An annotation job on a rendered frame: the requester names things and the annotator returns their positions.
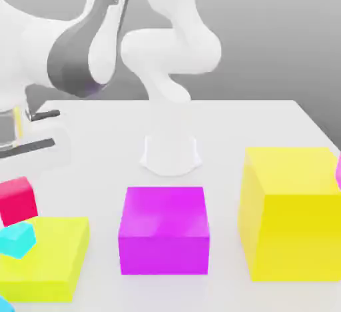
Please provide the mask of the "small sky blue cube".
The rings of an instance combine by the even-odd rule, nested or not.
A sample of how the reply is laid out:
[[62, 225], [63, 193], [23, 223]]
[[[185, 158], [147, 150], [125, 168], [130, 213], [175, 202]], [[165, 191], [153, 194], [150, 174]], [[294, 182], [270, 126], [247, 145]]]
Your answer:
[[0, 296], [0, 312], [15, 312], [14, 307], [6, 299]]

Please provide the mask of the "large lime box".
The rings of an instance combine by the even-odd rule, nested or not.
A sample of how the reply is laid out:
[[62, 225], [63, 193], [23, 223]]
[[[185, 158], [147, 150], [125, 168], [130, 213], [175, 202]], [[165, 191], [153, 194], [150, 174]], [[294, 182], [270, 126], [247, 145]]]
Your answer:
[[71, 302], [89, 245], [89, 219], [33, 217], [27, 222], [37, 242], [22, 259], [0, 255], [0, 296], [9, 302]]

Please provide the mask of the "large yellow box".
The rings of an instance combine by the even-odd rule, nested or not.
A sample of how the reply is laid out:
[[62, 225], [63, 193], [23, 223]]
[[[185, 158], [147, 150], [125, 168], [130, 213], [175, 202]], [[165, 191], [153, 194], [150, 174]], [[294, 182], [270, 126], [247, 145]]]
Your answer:
[[248, 147], [238, 232], [255, 282], [341, 281], [341, 189], [327, 147]]

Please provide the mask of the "large magenta box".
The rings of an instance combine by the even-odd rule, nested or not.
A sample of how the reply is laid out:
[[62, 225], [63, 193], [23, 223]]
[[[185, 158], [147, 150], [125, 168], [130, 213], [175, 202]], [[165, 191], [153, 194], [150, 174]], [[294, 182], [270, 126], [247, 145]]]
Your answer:
[[202, 187], [128, 187], [118, 233], [123, 275], [206, 275], [210, 230]]

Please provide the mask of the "small cyan cube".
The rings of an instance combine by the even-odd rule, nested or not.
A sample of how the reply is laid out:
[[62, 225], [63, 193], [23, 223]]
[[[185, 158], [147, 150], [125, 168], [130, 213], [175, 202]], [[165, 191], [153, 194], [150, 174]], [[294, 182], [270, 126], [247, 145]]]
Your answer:
[[22, 221], [0, 230], [0, 255], [22, 259], [36, 244], [35, 230], [31, 223]]

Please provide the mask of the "small pink cube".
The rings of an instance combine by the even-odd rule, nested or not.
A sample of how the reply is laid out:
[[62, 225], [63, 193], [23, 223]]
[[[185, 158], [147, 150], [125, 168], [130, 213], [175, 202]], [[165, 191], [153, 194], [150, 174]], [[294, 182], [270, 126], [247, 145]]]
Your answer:
[[339, 190], [341, 190], [341, 154], [339, 155], [338, 162], [335, 170], [335, 179]]

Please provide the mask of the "small red cube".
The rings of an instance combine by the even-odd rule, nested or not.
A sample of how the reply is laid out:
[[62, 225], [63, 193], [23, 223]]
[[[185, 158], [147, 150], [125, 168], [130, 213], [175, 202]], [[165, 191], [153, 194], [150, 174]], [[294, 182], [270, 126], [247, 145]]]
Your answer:
[[26, 177], [0, 183], [0, 218], [5, 227], [36, 216], [35, 194]]

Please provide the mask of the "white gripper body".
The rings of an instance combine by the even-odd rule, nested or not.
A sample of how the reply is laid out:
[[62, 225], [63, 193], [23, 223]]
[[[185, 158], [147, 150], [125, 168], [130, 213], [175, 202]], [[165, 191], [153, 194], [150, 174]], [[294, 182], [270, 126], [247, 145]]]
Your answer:
[[0, 176], [29, 176], [71, 162], [71, 142], [62, 127], [35, 131], [24, 143], [0, 150]]

